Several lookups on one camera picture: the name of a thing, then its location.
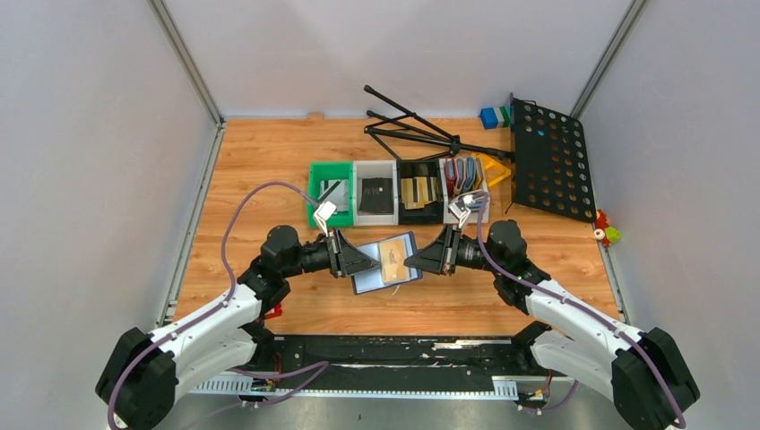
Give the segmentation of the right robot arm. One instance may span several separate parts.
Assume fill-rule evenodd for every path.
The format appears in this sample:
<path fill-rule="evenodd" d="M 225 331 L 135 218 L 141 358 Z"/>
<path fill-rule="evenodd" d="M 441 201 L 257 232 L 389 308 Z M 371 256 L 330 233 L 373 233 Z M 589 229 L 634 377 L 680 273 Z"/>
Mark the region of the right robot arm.
<path fill-rule="evenodd" d="M 634 429 L 684 429 L 701 396 L 675 339 L 638 329 L 588 305 L 534 264 L 517 223 L 500 220 L 485 236 L 453 225 L 409 256 L 407 266 L 436 275 L 463 267 L 494 276 L 499 297 L 533 318 L 523 331 L 531 359 L 609 399 Z"/>

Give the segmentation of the gold card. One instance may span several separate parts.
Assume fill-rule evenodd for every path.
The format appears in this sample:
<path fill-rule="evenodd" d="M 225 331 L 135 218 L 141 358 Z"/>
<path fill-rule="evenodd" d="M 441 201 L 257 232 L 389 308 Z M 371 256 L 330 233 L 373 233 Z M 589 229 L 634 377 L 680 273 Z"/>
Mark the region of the gold card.
<path fill-rule="evenodd" d="M 391 238 L 378 244 L 380 262 L 382 264 L 382 280 L 384 284 L 403 282 L 410 278 L 409 268 L 404 265 L 407 257 L 405 240 L 402 237 Z"/>

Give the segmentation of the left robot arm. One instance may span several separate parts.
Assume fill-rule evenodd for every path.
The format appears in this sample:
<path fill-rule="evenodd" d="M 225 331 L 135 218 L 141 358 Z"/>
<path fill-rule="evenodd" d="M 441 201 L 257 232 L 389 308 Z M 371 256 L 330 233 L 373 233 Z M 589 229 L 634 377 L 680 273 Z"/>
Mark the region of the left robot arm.
<path fill-rule="evenodd" d="M 271 229 L 260 255 L 219 297 L 178 322 L 119 337 L 95 388 L 109 427 L 152 429 L 195 386 L 248 364 L 272 338 L 264 319 L 290 292 L 289 278 L 316 271 L 347 278 L 380 265 L 337 228 L 305 244 L 291 226 Z"/>

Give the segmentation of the blue card holder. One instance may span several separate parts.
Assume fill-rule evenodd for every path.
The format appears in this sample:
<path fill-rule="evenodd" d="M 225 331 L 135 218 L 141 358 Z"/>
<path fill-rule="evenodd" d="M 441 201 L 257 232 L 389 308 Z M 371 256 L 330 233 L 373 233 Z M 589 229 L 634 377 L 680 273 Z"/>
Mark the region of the blue card holder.
<path fill-rule="evenodd" d="M 415 236 L 411 231 L 360 245 L 358 249 L 378 261 L 380 266 L 351 277 L 353 292 L 357 296 L 386 288 L 398 289 L 401 284 L 423 278 L 422 270 L 411 268 L 404 263 L 418 251 Z"/>

